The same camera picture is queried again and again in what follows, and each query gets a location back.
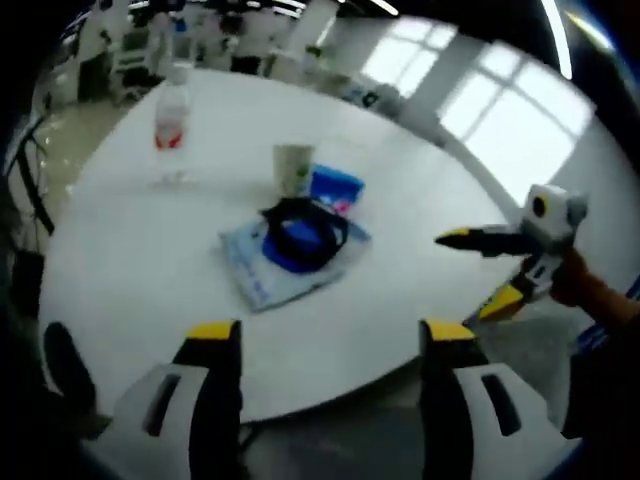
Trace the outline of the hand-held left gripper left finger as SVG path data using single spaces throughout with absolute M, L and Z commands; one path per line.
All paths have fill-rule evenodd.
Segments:
M 107 479 L 236 479 L 241 376 L 241 322 L 198 325 L 126 390 L 84 452 Z

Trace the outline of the person's right hand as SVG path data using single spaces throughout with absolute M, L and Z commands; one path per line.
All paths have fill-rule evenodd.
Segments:
M 579 307 L 591 314 L 602 306 L 607 291 L 607 285 L 589 270 L 583 256 L 571 249 L 552 276 L 550 295 L 566 307 Z

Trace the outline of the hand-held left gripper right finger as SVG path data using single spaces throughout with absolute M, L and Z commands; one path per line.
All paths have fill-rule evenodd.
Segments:
M 419 324 L 425 479 L 549 479 L 568 441 L 547 403 L 461 324 Z

